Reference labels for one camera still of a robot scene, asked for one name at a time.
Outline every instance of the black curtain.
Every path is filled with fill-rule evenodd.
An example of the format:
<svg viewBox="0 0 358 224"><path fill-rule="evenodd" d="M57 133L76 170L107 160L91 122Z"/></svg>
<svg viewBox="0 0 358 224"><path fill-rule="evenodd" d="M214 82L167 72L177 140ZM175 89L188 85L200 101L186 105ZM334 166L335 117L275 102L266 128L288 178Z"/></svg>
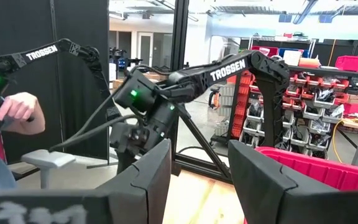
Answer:
<svg viewBox="0 0 358 224"><path fill-rule="evenodd" d="M107 1L57 1L55 13L51 11L51 3L50 0L0 0L0 55L33 49L66 37L97 47L107 74ZM4 133L4 147L10 163L19 161L27 152L48 148L70 137L102 102L83 62L70 56L61 54L45 58L15 73L17 85L10 85L6 94L27 91L37 96L47 127L44 133L36 136ZM100 112L91 126L103 122L105 111ZM67 152L106 159L107 131L68 148Z"/></svg>

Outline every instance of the green led light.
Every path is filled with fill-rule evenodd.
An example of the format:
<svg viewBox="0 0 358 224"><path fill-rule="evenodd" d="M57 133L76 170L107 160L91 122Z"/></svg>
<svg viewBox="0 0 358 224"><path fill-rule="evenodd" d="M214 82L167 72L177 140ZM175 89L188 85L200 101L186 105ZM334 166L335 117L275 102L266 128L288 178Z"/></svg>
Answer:
<svg viewBox="0 0 358 224"><path fill-rule="evenodd" d="M132 96L137 96L137 92L136 92L135 90L132 90L132 91L131 91L131 95L132 95Z"/></svg>

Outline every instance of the person's hand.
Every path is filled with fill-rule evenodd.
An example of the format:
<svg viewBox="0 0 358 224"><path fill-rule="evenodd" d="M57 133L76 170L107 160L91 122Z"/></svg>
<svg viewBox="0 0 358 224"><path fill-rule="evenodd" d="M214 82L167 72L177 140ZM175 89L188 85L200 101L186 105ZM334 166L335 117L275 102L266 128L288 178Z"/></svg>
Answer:
<svg viewBox="0 0 358 224"><path fill-rule="evenodd" d="M5 116L19 121L27 121L34 112L37 102L37 97L30 93L18 93L7 96L0 107L0 121L2 121Z"/></svg>

